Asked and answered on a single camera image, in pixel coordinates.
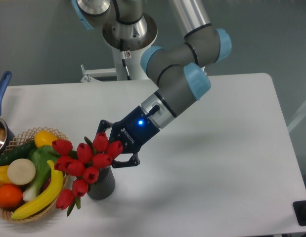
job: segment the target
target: cucumber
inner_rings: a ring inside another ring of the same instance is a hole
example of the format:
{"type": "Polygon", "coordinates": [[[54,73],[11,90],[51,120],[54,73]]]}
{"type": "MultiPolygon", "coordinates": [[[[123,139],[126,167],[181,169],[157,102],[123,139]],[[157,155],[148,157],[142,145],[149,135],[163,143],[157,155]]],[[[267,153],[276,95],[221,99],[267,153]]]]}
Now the cucumber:
{"type": "Polygon", "coordinates": [[[34,140],[24,143],[5,154],[0,155],[0,166],[9,165],[16,159],[28,157],[30,151],[36,148],[34,140]]]}

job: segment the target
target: gray vase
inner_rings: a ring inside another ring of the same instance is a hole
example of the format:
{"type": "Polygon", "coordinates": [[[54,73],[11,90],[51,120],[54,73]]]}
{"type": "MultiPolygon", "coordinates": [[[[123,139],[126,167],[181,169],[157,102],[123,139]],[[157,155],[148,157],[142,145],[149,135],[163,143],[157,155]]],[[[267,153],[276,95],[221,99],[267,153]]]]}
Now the gray vase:
{"type": "Polygon", "coordinates": [[[115,188],[115,179],[111,167],[100,170],[96,184],[91,184],[90,191],[87,192],[89,197],[95,200],[103,200],[109,197],[115,188]]]}

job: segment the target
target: blue pot handle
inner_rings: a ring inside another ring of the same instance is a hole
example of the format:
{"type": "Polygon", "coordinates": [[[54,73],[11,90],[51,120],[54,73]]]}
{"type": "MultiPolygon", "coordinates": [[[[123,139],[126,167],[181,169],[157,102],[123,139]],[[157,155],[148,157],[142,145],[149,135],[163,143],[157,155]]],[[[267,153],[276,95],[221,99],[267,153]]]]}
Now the blue pot handle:
{"type": "Polygon", "coordinates": [[[2,79],[0,81],[0,115],[1,115],[2,98],[5,93],[6,88],[8,87],[11,77],[12,77],[12,73],[10,71],[7,71],[3,74],[2,79]]]}

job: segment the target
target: tulip bouquet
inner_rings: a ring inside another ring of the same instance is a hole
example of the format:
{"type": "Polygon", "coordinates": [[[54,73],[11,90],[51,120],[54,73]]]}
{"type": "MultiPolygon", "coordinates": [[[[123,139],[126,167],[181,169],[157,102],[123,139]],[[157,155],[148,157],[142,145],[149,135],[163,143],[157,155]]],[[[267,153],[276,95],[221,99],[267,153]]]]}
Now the tulip bouquet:
{"type": "Polygon", "coordinates": [[[123,150],[122,143],[109,142],[105,132],[96,134],[93,142],[87,137],[84,139],[86,143],[80,143],[77,151],[73,151],[70,141],[58,139],[52,142],[54,150],[60,155],[54,169],[76,177],[72,189],[63,189],[56,202],[56,208],[64,210],[68,207],[67,216],[75,205],[80,209],[80,198],[90,190],[91,185],[96,184],[101,170],[110,166],[123,150]]]}

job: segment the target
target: gripper logo text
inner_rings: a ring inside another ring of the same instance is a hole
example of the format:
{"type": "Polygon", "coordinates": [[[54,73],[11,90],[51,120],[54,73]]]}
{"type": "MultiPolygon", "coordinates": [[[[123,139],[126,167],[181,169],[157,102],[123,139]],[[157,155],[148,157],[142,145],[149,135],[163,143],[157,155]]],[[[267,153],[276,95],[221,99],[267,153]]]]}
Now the gripper logo text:
{"type": "Polygon", "coordinates": [[[125,127],[121,129],[121,132],[123,132],[127,136],[127,138],[132,142],[132,144],[134,144],[135,141],[133,140],[131,135],[129,135],[129,133],[125,130],[125,127]]]}

